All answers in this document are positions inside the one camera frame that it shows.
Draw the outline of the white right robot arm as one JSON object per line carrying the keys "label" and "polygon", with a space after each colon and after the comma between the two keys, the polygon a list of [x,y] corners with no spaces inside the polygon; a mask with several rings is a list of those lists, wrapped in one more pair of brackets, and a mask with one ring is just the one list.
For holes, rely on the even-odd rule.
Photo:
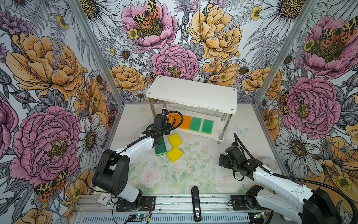
{"label": "white right robot arm", "polygon": [[226,149],[219,157],[219,166],[240,173],[257,184],[241,199],[232,198],[233,207],[250,210],[269,209],[298,224],[341,224],[343,222],[328,193],[322,189],[312,190],[292,180],[278,177],[261,161],[243,154],[237,143]]}

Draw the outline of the light green sponge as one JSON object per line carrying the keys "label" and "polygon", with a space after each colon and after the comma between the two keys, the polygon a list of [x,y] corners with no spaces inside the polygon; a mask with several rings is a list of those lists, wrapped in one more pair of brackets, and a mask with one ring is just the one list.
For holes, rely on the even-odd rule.
{"label": "light green sponge", "polygon": [[198,133],[200,131],[201,122],[201,118],[192,117],[189,130]]}
{"label": "light green sponge", "polygon": [[214,125],[214,121],[205,119],[203,121],[201,133],[211,135],[213,131],[213,125]]}

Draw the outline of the orange sponge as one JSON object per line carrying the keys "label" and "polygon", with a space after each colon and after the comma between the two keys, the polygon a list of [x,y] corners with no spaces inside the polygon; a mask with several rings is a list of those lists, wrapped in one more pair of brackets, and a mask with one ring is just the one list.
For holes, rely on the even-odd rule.
{"label": "orange sponge", "polygon": [[188,131],[190,129],[191,121],[192,121],[191,116],[183,116],[183,122],[180,125],[179,129]]}
{"label": "orange sponge", "polygon": [[173,124],[174,124],[174,127],[177,127],[179,129],[179,127],[183,124],[184,122],[184,116],[181,115],[181,114],[177,114],[177,113],[174,113],[173,115]]}
{"label": "orange sponge", "polygon": [[173,115],[170,113],[170,114],[167,115],[167,117],[168,117],[168,122],[169,122],[169,124],[172,125],[172,124],[174,123],[174,117],[173,117]]}

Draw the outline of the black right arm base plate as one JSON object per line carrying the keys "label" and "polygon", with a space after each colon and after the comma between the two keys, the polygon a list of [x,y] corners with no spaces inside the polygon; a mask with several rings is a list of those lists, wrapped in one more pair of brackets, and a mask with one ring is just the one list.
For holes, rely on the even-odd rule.
{"label": "black right arm base plate", "polygon": [[231,204],[234,211],[263,211],[266,208],[261,207],[256,199],[246,195],[231,195]]}

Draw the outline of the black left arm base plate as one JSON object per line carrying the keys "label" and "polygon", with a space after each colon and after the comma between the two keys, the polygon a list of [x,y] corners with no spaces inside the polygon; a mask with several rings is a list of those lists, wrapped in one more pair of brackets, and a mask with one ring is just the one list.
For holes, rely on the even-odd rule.
{"label": "black left arm base plate", "polygon": [[115,211],[117,212],[135,212],[135,211],[154,211],[156,196],[141,196],[141,201],[129,202],[123,198],[117,198]]}

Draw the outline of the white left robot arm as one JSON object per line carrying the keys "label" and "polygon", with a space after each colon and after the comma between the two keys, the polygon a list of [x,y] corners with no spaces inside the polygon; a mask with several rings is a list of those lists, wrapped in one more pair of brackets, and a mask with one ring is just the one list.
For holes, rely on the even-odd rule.
{"label": "white left robot arm", "polygon": [[118,150],[105,150],[95,169],[92,184],[128,202],[141,203],[141,191],[128,183],[130,164],[161,144],[163,135],[169,134],[171,128],[168,116],[157,114],[153,124],[137,140]]}

